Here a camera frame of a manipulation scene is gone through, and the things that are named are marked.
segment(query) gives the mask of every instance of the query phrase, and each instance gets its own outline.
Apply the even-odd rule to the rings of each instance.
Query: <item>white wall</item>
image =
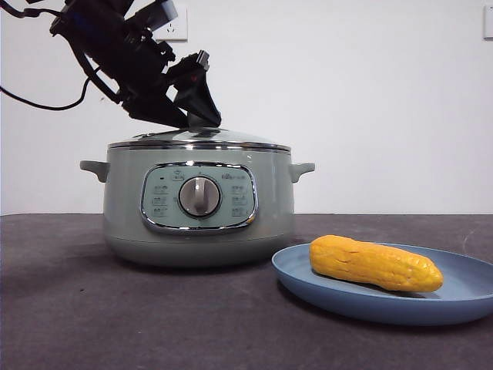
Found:
[[[493,213],[484,1],[183,2],[189,41],[173,48],[210,53],[222,127],[317,163],[295,185],[297,212]],[[52,16],[2,13],[2,85],[45,104],[77,99],[85,76],[65,40],[49,34]],[[131,120],[94,86],[62,113],[2,96],[2,214],[102,212],[103,185],[79,161],[167,129]]]

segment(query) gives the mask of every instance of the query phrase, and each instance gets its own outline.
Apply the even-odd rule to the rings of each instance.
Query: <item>blue plate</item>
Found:
[[[431,293],[393,292],[325,277],[310,266],[309,244],[278,251],[272,263],[277,277],[292,293],[351,318],[397,325],[449,325],[493,312],[493,264],[436,249],[384,245],[432,259],[444,275],[442,287]]]

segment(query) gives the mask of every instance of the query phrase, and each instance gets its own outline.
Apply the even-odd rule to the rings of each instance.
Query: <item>yellow corn cob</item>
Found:
[[[336,235],[311,242],[310,263],[319,274],[389,291],[436,291],[444,280],[425,256]]]

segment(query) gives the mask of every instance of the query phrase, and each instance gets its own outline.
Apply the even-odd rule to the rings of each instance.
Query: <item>silver knob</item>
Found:
[[[217,185],[206,177],[193,177],[179,190],[179,202],[183,209],[195,217],[211,214],[219,204]]]

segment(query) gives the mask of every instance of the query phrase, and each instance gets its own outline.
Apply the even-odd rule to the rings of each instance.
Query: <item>dark gray table surface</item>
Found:
[[[293,244],[322,234],[413,244],[493,262],[493,216],[297,215]],[[122,261],[102,215],[2,217],[2,368],[492,368],[493,315],[413,328],[311,306],[270,261],[173,270]]]

